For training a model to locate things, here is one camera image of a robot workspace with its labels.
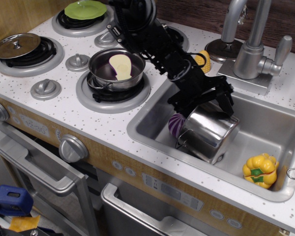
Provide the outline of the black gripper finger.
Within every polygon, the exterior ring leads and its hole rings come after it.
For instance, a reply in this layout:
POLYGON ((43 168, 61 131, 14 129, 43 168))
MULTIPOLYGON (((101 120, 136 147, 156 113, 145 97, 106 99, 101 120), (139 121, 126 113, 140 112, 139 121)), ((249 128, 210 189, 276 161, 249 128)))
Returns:
POLYGON ((229 116, 232 116, 234 114, 233 111, 233 99, 230 94, 220 94, 217 96, 217 102, 220 106, 220 108, 229 116))
POLYGON ((178 105, 177 112, 188 118, 190 114, 197 108, 198 104, 180 104, 178 105))

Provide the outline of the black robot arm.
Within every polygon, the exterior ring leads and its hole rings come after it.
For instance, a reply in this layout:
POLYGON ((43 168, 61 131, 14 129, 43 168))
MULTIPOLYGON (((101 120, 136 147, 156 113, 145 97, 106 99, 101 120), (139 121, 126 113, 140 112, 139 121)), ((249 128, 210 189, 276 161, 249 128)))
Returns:
POLYGON ((233 87, 225 76, 208 77, 156 18, 152 0, 111 0, 114 21, 109 32, 127 51, 167 73, 178 92, 168 99, 178 113, 188 116, 198 105, 215 100, 227 115, 233 115, 233 87))

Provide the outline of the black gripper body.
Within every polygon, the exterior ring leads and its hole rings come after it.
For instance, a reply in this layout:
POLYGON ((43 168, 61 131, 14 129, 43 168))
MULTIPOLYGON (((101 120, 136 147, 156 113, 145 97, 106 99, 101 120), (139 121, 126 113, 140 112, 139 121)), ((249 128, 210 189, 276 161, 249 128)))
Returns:
POLYGON ((190 61, 184 61, 183 67, 168 71, 168 79, 179 89, 175 95, 168 99, 175 110, 180 104, 202 104, 212 100, 223 93, 230 94, 233 87, 227 82, 225 76, 208 77, 199 66, 190 61))

